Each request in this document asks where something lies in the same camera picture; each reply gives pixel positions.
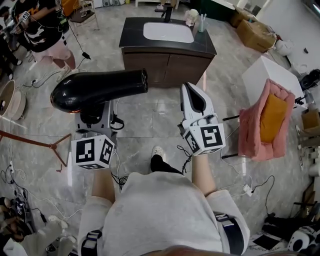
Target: white table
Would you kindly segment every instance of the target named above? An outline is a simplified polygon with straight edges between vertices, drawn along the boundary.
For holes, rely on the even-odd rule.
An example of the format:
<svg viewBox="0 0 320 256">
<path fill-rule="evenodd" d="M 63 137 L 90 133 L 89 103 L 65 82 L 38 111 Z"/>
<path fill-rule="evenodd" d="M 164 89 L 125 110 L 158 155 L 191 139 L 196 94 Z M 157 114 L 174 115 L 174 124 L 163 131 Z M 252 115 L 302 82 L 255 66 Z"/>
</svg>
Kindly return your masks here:
<svg viewBox="0 0 320 256">
<path fill-rule="evenodd" d="M 292 92 L 295 98 L 303 98 L 305 96 L 298 78 L 294 74 L 264 56 L 258 58 L 256 62 L 242 74 L 242 79 L 251 106 L 259 99 L 267 79 L 275 81 L 277 84 Z M 303 105 L 294 104 L 299 111 L 307 109 L 306 101 L 304 99 L 302 101 Z"/>
<path fill-rule="evenodd" d="M 160 3 L 160 0 L 135 0 L 135 7 L 138 7 L 138 2 L 148 2 L 148 3 Z M 180 0 L 176 1 L 175 9 L 178 9 Z"/>
</svg>

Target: vanity cabinet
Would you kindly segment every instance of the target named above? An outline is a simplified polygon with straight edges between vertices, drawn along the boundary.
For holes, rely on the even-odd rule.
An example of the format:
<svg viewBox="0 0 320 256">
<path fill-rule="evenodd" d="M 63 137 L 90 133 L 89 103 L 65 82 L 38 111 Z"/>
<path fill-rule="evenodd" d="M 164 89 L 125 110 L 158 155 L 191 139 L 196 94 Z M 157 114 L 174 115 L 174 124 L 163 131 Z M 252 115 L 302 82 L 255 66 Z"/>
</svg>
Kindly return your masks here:
<svg viewBox="0 0 320 256">
<path fill-rule="evenodd" d="M 162 48 L 123 48 L 125 70 L 146 69 L 150 87 L 197 84 L 214 55 Z"/>
</svg>

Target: strap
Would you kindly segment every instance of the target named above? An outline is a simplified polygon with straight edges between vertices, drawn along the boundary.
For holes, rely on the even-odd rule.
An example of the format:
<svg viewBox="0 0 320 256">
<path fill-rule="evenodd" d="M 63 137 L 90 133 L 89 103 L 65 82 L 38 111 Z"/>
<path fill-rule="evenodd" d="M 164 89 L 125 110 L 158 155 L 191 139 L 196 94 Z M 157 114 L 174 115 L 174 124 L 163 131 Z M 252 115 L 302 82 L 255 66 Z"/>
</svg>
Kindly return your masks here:
<svg viewBox="0 0 320 256">
<path fill-rule="evenodd" d="M 216 220 L 222 224 L 229 242 L 230 254 L 241 255 L 245 248 L 242 231 L 234 217 L 224 213 L 214 213 Z"/>
<path fill-rule="evenodd" d="M 94 230 L 86 235 L 86 239 L 81 245 L 81 255 L 98 256 L 98 239 L 102 236 L 100 230 Z"/>
</svg>

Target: white sink basin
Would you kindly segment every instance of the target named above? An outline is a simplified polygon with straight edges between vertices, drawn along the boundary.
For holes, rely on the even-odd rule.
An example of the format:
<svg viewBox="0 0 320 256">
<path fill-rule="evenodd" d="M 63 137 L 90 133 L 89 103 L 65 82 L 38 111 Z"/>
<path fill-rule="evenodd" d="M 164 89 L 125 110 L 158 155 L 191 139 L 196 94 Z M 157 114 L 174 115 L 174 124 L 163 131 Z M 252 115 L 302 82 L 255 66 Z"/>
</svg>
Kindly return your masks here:
<svg viewBox="0 0 320 256">
<path fill-rule="evenodd" d="M 143 26 L 143 35 L 150 40 L 192 43 L 194 37 L 189 27 L 172 23 L 147 22 Z"/>
</svg>

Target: marble floor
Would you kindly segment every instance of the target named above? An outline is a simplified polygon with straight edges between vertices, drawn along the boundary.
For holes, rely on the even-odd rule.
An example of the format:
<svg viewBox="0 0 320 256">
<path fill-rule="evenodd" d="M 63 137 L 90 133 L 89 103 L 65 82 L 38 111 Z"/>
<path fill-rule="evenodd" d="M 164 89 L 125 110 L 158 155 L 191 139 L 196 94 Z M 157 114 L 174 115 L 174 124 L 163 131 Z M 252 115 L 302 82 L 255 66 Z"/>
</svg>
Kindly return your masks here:
<svg viewBox="0 0 320 256">
<path fill-rule="evenodd" d="M 140 4 L 136 8 L 133 4 L 97 9 L 97 18 L 100 30 L 94 30 L 96 24 L 91 22 L 77 28 L 78 41 L 91 60 L 85 59 L 80 68 L 91 72 L 123 70 L 121 50 L 118 48 L 122 27 L 126 17 L 159 17 L 154 12 L 155 5 Z M 181 4 L 172 14 L 173 19 L 183 19 L 186 8 Z M 216 48 L 217 56 L 206 71 L 206 92 L 211 97 L 214 109 L 221 120 L 224 117 L 237 115 L 242 108 L 249 107 L 245 86 L 241 74 L 261 55 L 261 53 L 243 46 L 235 30 L 221 21 L 207 19 L 207 30 Z M 72 50 L 77 65 L 82 60 L 82 52 L 75 37 L 71 34 L 68 46 Z M 26 51 L 20 47 L 15 53 L 23 59 Z M 23 64 L 14 70 L 16 87 L 27 98 L 24 118 L 9 123 L 0 120 L 0 129 L 10 131 L 16 135 L 40 142 L 51 143 L 57 141 L 68 133 L 74 135 L 75 125 L 72 114 L 61 112 L 52 107 L 50 93 L 56 86 L 57 74 L 49 78 L 40 88 L 27 88 L 31 80 L 41 79 L 44 74 L 52 74 L 55 66 L 37 64 L 30 70 L 32 62 L 27 58 Z M 3 77 L 1 86 L 8 81 Z M 198 82 L 202 87 L 203 78 Z M 147 173 L 151 150 L 154 145 L 162 146 L 167 153 L 167 160 L 173 167 L 181 170 L 187 159 L 184 152 L 177 149 L 182 145 L 187 149 L 186 143 L 179 135 L 177 124 L 182 120 L 180 111 L 180 96 L 177 88 L 149 88 L 148 93 L 121 98 L 117 105 L 118 116 L 125 121 L 125 128 L 118 133 L 118 154 L 120 159 L 119 175 L 128 175 L 131 172 Z M 253 162 L 247 158 L 233 157 L 227 162 L 234 165 L 237 172 L 246 170 L 253 179 L 253 186 L 262 184 L 270 175 L 275 176 L 274 187 L 268 197 L 269 212 L 276 212 L 280 217 L 288 217 L 292 211 L 293 202 L 299 201 L 303 190 L 310 180 L 306 171 L 299 165 L 297 151 L 298 139 L 295 125 L 301 124 L 300 114 L 294 112 L 290 121 L 287 136 L 287 153 L 285 157 L 264 162 Z M 236 119 L 224 123 L 225 134 L 229 135 L 238 127 Z M 238 132 L 236 131 L 228 140 L 223 153 L 235 153 L 237 148 Z M 64 159 L 68 157 L 69 141 L 59 146 Z M 61 215 L 48 201 L 66 216 L 76 210 L 82 209 L 86 199 L 91 194 L 93 174 L 86 170 L 73 169 L 56 172 L 60 163 L 50 149 L 33 146 L 18 141 L 9 141 L 3 138 L 0 143 L 1 166 L 3 170 L 8 166 L 9 157 L 13 158 L 16 169 L 16 182 L 26 187 L 32 207 L 38 207 L 46 215 Z M 219 188 L 235 183 L 250 184 L 248 176 L 238 175 L 232 166 L 220 160 L 220 154 L 209 155 L 210 166 Z M 112 170 L 116 172 L 116 158 L 112 159 Z M 191 176 L 191 166 L 187 164 L 187 176 Z M 259 231 L 266 217 L 266 196 L 272 182 L 258 188 L 255 193 L 236 196 L 243 193 L 242 187 L 235 185 L 230 188 L 235 203 L 252 233 Z M 14 188 L 0 181 L 2 196 L 12 198 Z M 39 213 L 34 212 L 37 227 L 43 226 Z M 69 231 L 76 235 L 81 219 L 81 212 L 67 219 Z"/>
</svg>

